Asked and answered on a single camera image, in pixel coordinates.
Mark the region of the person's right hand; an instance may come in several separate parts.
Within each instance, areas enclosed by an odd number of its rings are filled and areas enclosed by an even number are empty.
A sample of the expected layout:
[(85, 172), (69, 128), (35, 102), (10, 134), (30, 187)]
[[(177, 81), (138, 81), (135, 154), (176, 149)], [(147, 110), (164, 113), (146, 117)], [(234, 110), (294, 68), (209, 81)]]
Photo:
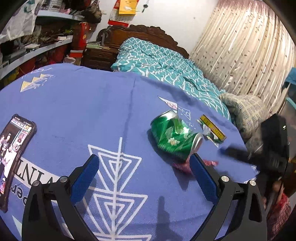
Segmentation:
[(267, 179), (260, 190), (264, 209), (267, 210), (269, 206), (272, 207), (280, 203), (290, 206), (289, 198), (284, 190), (285, 187), (281, 179), (276, 181)]

